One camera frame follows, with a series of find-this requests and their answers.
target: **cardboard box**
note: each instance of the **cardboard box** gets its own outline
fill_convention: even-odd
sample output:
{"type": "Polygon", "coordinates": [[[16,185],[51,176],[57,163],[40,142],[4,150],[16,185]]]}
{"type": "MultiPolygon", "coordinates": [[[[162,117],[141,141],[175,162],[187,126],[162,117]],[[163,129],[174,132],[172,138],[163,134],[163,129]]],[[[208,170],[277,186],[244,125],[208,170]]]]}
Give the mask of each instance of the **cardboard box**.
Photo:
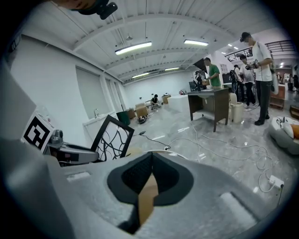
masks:
{"type": "Polygon", "coordinates": [[[144,103],[136,105],[136,114],[137,114],[137,117],[146,116],[149,114],[144,103]]]}
{"type": "Polygon", "coordinates": [[[206,80],[206,82],[202,82],[202,85],[210,85],[210,81],[209,80],[206,80]]]}
{"type": "Polygon", "coordinates": [[[163,100],[164,104],[168,104],[168,99],[167,98],[169,98],[169,97],[171,97],[171,95],[165,95],[165,96],[162,97],[162,100],[163,100]]]}
{"type": "Polygon", "coordinates": [[[129,118],[130,118],[130,119],[132,119],[132,118],[135,118],[135,117],[136,117],[136,115],[135,115],[135,112],[134,112],[134,110],[133,110],[133,109],[131,109],[131,110],[128,110],[128,115],[129,115],[129,118]]]}

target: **green shirt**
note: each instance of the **green shirt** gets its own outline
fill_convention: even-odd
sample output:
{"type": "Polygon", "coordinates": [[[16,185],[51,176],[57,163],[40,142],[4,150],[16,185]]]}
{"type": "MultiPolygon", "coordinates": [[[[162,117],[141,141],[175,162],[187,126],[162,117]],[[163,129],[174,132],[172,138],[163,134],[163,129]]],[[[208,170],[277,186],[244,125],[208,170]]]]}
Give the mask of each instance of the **green shirt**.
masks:
{"type": "MultiPolygon", "coordinates": [[[[209,68],[209,76],[211,77],[215,73],[220,73],[216,65],[211,64],[209,68]]],[[[210,79],[212,86],[221,86],[219,76],[210,79]]]]}

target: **man with backpack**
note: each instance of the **man with backpack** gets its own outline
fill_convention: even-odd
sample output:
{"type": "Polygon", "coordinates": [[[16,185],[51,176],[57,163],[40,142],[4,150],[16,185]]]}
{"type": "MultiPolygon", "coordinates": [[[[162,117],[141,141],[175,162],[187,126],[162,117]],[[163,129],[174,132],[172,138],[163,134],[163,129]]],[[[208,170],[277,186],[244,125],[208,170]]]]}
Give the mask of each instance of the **man with backpack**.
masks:
{"type": "Polygon", "coordinates": [[[246,69],[255,69],[257,98],[261,107],[260,117],[255,122],[255,125],[263,125],[265,120],[270,118],[268,107],[270,103],[270,92],[272,87],[272,56],[266,45],[255,41],[248,32],[242,33],[240,42],[246,42],[249,46],[252,46],[254,62],[247,65],[246,69]]]}
{"type": "Polygon", "coordinates": [[[254,71],[253,69],[247,70],[247,58],[245,55],[240,55],[240,60],[243,62],[243,65],[240,68],[240,75],[243,76],[245,86],[246,86],[246,95],[247,95],[247,102],[245,108],[249,107],[250,102],[253,106],[256,106],[256,99],[252,92],[252,85],[254,83],[254,71]]]}

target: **wall light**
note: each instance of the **wall light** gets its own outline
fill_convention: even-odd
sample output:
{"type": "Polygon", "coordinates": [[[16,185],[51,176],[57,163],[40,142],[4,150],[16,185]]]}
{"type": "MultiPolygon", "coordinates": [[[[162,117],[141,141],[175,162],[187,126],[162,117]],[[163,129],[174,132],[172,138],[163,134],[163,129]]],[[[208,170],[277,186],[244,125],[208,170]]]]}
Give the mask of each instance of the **wall light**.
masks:
{"type": "Polygon", "coordinates": [[[116,50],[115,53],[116,53],[116,55],[121,55],[121,54],[127,53],[129,51],[137,50],[137,49],[144,48],[144,47],[150,47],[150,46],[151,46],[151,42],[145,42],[145,43],[141,43],[141,44],[132,45],[129,47],[124,47],[122,49],[116,50]]]}
{"type": "Polygon", "coordinates": [[[193,45],[199,45],[199,46],[207,46],[209,43],[206,42],[198,42],[198,41],[191,41],[191,40],[184,40],[185,44],[193,44],[193,45]]]}
{"type": "Polygon", "coordinates": [[[138,78],[138,77],[143,77],[143,76],[146,76],[146,75],[148,75],[149,73],[143,73],[143,74],[140,74],[140,75],[137,75],[137,76],[134,76],[134,77],[132,77],[133,79],[135,79],[135,78],[138,78]]]}
{"type": "Polygon", "coordinates": [[[165,70],[177,70],[177,69],[179,69],[179,67],[168,68],[168,69],[165,69],[165,70]]]}

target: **black pants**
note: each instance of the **black pants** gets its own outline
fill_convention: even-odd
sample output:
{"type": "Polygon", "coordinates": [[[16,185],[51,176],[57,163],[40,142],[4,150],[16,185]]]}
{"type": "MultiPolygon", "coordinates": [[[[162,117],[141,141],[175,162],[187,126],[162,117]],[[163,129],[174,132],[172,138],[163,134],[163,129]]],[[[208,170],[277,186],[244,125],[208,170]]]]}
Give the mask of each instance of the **black pants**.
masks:
{"type": "Polygon", "coordinates": [[[247,95],[247,103],[246,103],[247,105],[249,105],[250,102],[253,104],[256,103],[256,99],[254,98],[254,94],[252,92],[252,85],[253,85],[252,82],[245,83],[246,95],[247,95]]]}
{"type": "Polygon", "coordinates": [[[242,82],[237,81],[237,101],[241,102],[243,100],[244,100],[244,86],[243,86],[242,82]]]}
{"type": "Polygon", "coordinates": [[[260,103],[260,118],[259,120],[264,122],[266,116],[269,114],[268,107],[270,103],[272,81],[256,81],[256,91],[258,102],[260,103]]]}

